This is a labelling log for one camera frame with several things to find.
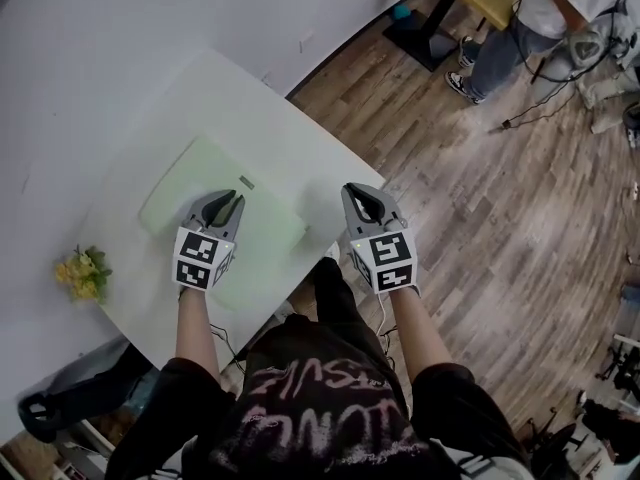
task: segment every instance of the wall baseboard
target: wall baseboard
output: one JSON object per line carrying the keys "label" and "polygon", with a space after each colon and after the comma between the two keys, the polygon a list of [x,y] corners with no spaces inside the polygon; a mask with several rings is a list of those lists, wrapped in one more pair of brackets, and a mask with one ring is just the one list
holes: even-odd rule
{"label": "wall baseboard", "polygon": [[324,68],[329,62],[331,62],[334,58],[336,58],[347,46],[353,43],[358,37],[364,34],[367,30],[369,30],[378,20],[384,18],[387,14],[391,12],[391,10],[399,4],[406,2],[407,0],[399,0],[392,6],[388,7],[384,11],[382,11],[378,16],[373,18],[369,23],[367,23],[364,27],[358,30],[354,35],[352,35],[349,39],[347,39],[344,43],[342,43],[338,48],[336,48],[332,53],[330,53],[327,58],[325,58],[320,64],[318,64],[311,72],[305,76],[299,83],[296,85],[289,93],[285,96],[287,100],[291,100],[298,91],[314,76],[316,76],[322,68]]}

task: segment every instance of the light green cutting board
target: light green cutting board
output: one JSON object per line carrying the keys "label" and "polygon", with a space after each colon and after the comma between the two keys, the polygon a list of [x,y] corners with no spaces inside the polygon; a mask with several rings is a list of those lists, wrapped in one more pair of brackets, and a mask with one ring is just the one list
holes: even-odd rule
{"label": "light green cutting board", "polygon": [[[250,189],[241,181],[247,179]],[[212,290],[231,310],[251,309],[250,300],[269,290],[270,272],[286,261],[305,233],[306,225],[293,210],[269,192],[217,144],[197,138],[160,180],[140,210],[142,226],[159,241],[171,242],[191,204],[216,190],[233,189],[245,201],[236,234],[235,260]]]}

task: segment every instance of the table leg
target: table leg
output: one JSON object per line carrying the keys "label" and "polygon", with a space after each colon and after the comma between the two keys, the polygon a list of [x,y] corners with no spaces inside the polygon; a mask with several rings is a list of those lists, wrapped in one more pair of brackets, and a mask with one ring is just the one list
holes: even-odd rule
{"label": "table leg", "polygon": [[439,0],[428,17],[414,10],[410,16],[394,22],[383,35],[429,71],[435,71],[458,47],[458,42],[439,28],[453,2]]}

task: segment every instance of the yellow table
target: yellow table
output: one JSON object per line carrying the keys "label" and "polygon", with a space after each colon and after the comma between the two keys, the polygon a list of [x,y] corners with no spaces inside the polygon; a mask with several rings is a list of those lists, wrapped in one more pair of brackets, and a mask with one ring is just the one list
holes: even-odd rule
{"label": "yellow table", "polygon": [[[515,2],[515,0],[463,1],[500,30],[505,29],[509,24],[512,5]],[[458,46],[453,37],[439,28],[453,2],[455,0],[439,0],[429,17],[413,11],[411,16],[394,22],[383,33],[429,71],[435,71]]]}

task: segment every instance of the black t-shirt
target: black t-shirt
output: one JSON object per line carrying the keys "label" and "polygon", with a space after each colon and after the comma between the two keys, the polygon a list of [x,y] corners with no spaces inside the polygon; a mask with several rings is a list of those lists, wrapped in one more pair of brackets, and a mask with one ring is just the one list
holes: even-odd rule
{"label": "black t-shirt", "polygon": [[432,438],[527,464],[506,420],[466,368],[423,371],[412,386],[410,422],[397,377],[369,348],[368,328],[292,322],[253,347],[237,401],[197,364],[169,361],[114,452],[107,479],[153,472],[194,436],[183,453],[186,479],[285,471],[459,478]]}

